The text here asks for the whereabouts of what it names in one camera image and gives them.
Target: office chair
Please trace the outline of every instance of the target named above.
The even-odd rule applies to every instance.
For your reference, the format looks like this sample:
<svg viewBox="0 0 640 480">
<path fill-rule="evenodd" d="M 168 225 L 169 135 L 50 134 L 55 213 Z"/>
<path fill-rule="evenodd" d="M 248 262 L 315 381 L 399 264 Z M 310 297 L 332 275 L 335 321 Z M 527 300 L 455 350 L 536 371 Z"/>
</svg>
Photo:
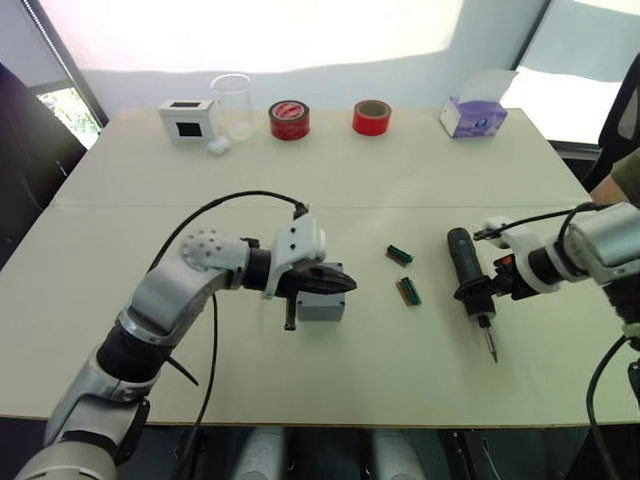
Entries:
<svg viewBox="0 0 640 480">
<path fill-rule="evenodd" d="M 85 153 L 0 64 L 0 269 Z"/>
<path fill-rule="evenodd" d="M 590 192 L 611 172 L 613 164 L 640 147 L 640 54 L 624 77 L 604 122 L 598 145 L 600 156 L 582 186 Z"/>
</svg>

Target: small white device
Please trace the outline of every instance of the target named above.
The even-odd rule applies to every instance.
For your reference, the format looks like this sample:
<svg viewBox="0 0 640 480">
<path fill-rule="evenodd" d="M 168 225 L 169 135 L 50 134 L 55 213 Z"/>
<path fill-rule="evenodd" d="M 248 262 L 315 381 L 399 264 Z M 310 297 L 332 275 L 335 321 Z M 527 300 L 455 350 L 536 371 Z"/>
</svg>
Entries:
<svg viewBox="0 0 640 480">
<path fill-rule="evenodd" d="M 213 140 L 216 114 L 213 100 L 167 100 L 160 118 L 172 140 Z"/>
</svg>

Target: red tape roll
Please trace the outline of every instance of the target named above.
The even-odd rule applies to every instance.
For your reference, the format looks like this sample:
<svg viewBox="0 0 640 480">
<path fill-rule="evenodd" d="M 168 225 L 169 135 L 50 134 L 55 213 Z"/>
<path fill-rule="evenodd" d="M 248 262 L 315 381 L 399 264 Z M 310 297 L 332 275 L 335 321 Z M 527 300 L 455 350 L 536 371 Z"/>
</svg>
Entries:
<svg viewBox="0 0 640 480">
<path fill-rule="evenodd" d="M 391 107 L 380 100 L 364 100 L 353 109 L 353 129 L 362 135 L 381 135 L 387 131 Z"/>
<path fill-rule="evenodd" d="M 271 133 L 280 140 L 297 140 L 309 133 L 309 107 L 297 100 L 282 100 L 269 108 Z"/>
</svg>

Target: gray box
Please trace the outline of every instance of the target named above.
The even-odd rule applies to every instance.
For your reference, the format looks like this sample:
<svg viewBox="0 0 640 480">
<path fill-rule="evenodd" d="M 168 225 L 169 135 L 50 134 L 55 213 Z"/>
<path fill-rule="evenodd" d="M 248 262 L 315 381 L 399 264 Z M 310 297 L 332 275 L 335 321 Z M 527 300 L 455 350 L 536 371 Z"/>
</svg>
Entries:
<svg viewBox="0 0 640 480">
<path fill-rule="evenodd" d="M 341 263 L 323 263 L 339 272 L 343 271 Z M 345 307 L 345 294 L 320 295 L 318 293 L 300 292 L 297 299 L 297 317 L 302 322 L 333 321 L 342 318 Z"/>
</svg>

